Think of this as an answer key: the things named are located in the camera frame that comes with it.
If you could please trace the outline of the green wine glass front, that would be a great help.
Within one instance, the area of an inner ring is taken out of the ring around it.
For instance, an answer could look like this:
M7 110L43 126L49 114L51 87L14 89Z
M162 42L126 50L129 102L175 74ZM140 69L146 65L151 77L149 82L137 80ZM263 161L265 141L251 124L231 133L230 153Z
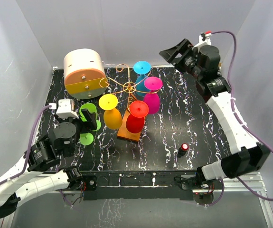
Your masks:
M79 141L82 145L88 146L94 141L94 136L91 133L81 133Z

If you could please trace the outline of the orange wine glass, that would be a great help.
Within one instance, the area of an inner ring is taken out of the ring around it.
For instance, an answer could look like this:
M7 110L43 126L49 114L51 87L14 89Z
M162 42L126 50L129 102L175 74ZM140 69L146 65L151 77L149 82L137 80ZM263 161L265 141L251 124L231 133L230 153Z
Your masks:
M122 115L117 105L118 98L113 94L105 94L99 99L99 106L104 110L105 126L111 130L117 130L122 125Z

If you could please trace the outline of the magenta wine glass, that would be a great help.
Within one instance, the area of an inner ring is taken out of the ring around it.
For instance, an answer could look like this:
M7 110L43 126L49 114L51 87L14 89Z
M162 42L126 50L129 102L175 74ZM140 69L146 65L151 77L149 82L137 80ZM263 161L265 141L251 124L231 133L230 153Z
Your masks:
M160 109L158 91L163 86L162 80L158 77L148 77L144 81L144 86L150 91L150 93L147 93L143 98L143 102L145 102L149 108L148 114L156 114Z

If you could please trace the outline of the blue wine glass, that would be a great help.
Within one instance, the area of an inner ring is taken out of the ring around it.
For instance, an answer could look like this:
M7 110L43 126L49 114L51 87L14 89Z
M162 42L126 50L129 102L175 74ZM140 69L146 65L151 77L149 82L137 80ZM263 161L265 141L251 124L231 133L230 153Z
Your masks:
M138 75L135 83L136 83L136 94L144 97L148 90L144 85L144 80L146 79L148 73L151 70L151 65L147 61L138 61L133 66L134 72Z

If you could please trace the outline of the red wine glass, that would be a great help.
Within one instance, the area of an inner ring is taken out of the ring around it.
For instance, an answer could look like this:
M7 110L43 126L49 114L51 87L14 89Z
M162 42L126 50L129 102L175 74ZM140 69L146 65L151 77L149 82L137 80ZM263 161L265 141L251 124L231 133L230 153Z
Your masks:
M148 105L141 101L133 101L129 106L130 114L126 121L126 128L131 133L139 133L144 126L145 117L149 113Z

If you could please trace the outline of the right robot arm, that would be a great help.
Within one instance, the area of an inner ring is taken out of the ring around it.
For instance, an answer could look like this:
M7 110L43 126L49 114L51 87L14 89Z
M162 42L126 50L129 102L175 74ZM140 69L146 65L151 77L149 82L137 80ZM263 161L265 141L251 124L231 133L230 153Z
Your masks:
M159 55L179 72L195 78L198 92L218 119L229 143L229 156L197 168L197 185L205 189L213 180L232 179L260 170L270 150L244 129L242 121L237 120L231 87L219 72L219 49L208 43L194 46L184 39L176 46L160 51Z

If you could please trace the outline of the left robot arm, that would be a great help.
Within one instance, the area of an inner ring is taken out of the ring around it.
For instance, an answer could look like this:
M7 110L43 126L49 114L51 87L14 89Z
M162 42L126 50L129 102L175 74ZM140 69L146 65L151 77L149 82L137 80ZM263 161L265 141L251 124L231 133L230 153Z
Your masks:
M83 176L76 166L63 168L41 180L35 177L60 163L60 157L74 155L81 136L90 135L99 128L97 111L84 108L80 114L72 112L59 124L40 137L36 143L29 142L20 160L0 177L0 219L12 214L25 202L54 190L81 187Z

